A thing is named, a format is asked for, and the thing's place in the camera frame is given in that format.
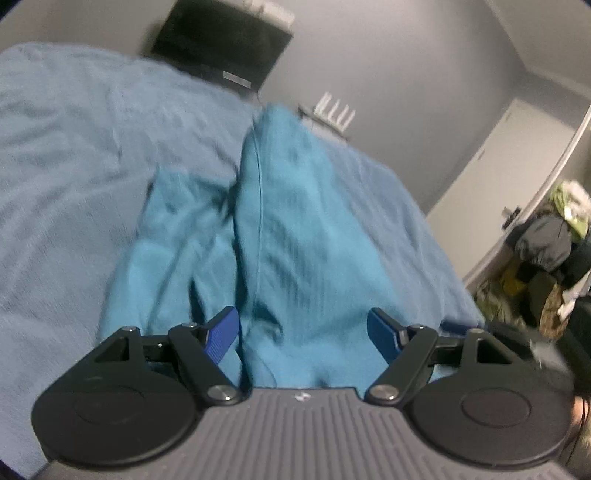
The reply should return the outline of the person's right hand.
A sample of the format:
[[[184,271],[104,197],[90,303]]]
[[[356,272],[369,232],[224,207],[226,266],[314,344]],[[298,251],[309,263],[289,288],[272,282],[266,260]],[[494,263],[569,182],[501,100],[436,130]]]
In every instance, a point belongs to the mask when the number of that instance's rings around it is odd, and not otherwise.
[[[574,398],[572,407],[572,428],[580,430],[587,419],[590,411],[589,400],[582,396]]]

